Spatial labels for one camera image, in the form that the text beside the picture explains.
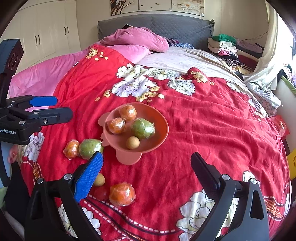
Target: wrapped fruit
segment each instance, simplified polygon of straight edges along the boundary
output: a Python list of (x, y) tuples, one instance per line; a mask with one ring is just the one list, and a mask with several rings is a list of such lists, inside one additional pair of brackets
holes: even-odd
[(131, 104), (127, 104), (126, 106), (122, 107), (119, 110), (119, 114), (120, 117), (126, 122), (133, 121), (137, 117), (137, 111)]
[(130, 137), (126, 140), (126, 147), (130, 150), (138, 148), (140, 140), (137, 137)]
[(67, 146), (64, 149), (64, 155), (71, 160), (74, 157), (78, 156), (79, 142), (77, 140), (71, 140), (68, 142)]
[(103, 154), (104, 148), (102, 147), (102, 142), (97, 139), (85, 139), (79, 145), (79, 156), (84, 160), (89, 160), (92, 155), (99, 151)]
[(126, 127), (126, 122), (118, 117), (113, 120), (108, 121), (108, 129), (113, 135), (118, 135), (124, 132)]
[(105, 184), (105, 177), (103, 174), (99, 173), (94, 181), (94, 186), (100, 187)]
[(136, 191), (129, 183), (119, 183), (110, 188), (109, 200), (115, 206), (128, 206), (135, 198)]
[(131, 125), (131, 132), (139, 140), (144, 138), (149, 139), (155, 133), (154, 123), (151, 123), (144, 118), (137, 118)]

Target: pink fruit bowl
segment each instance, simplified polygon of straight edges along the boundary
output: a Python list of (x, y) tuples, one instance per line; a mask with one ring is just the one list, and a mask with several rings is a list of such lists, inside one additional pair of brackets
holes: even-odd
[(125, 165), (132, 165), (138, 162), (143, 153), (147, 153), (158, 148), (168, 136), (168, 122), (164, 116), (155, 108), (142, 103), (128, 103), (135, 107), (137, 111), (137, 118), (142, 117), (154, 123), (155, 134), (147, 139), (140, 141), (140, 146), (136, 149), (129, 150), (126, 147), (126, 140), (132, 136), (130, 125), (132, 122), (126, 123), (126, 130), (119, 135), (113, 135), (109, 132), (107, 121), (120, 117), (119, 110), (127, 104), (121, 105), (112, 112), (103, 114), (99, 118), (99, 125), (103, 127), (103, 134), (101, 135), (102, 146), (112, 146), (116, 150), (117, 160)]

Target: wall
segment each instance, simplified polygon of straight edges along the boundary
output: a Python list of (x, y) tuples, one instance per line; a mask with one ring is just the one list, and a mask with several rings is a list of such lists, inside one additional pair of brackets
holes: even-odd
[(110, 18), (126, 16), (131, 14), (143, 14), (143, 13), (170, 13), (170, 14), (182, 14), (191, 17), (197, 17), (205, 20), (215, 20), (214, 34), (220, 33), (221, 22), (221, 0), (205, 0), (205, 15), (203, 17), (171, 12), (171, 11), (153, 11), (153, 12), (137, 12), (126, 13), (118, 16), (110, 16), (110, 0), (76, 0), (77, 9), (77, 25), (80, 39), (81, 49), (98, 41), (97, 24), (100, 20), (106, 20)]
[[(115, 18), (110, 16), (110, 0), (76, 0), (77, 24), (81, 49), (93, 44), (97, 38), (97, 22)], [(254, 38), (268, 31), (268, 17), (264, 0), (205, 0), (204, 17), (166, 11), (126, 13), (119, 16), (143, 13), (182, 14), (205, 20), (215, 20), (214, 34), (228, 34), (239, 39)], [(265, 45), (265, 34), (257, 42)]]
[[(268, 31), (268, 16), (264, 0), (222, 0), (221, 33), (241, 40), (255, 38)], [(267, 34), (251, 41), (265, 45)]]

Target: wrapped orange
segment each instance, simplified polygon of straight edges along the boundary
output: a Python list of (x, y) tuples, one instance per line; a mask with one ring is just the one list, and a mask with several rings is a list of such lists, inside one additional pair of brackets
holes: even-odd
[(78, 156), (78, 147), (79, 142), (77, 140), (71, 140), (68, 142), (67, 146), (64, 149), (65, 156), (71, 160), (74, 157)]
[(137, 117), (137, 111), (133, 105), (127, 104), (119, 110), (120, 117), (126, 121), (133, 121)]
[(109, 200), (115, 206), (128, 206), (135, 198), (136, 191), (129, 183), (119, 183), (110, 188)]
[(118, 135), (124, 132), (126, 127), (126, 122), (122, 118), (118, 117), (108, 121), (107, 125), (108, 125), (109, 131), (113, 135)]

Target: curtain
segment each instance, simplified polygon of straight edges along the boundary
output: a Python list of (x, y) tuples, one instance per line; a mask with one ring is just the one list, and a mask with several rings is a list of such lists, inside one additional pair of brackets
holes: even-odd
[(276, 75), (284, 66), (285, 60), (292, 57), (292, 52), (287, 38), (288, 27), (268, 2), (266, 2), (266, 8), (269, 29), (265, 49), (255, 71), (244, 75), (243, 78), (245, 85), (262, 82), (267, 88), (273, 90), (276, 89)]

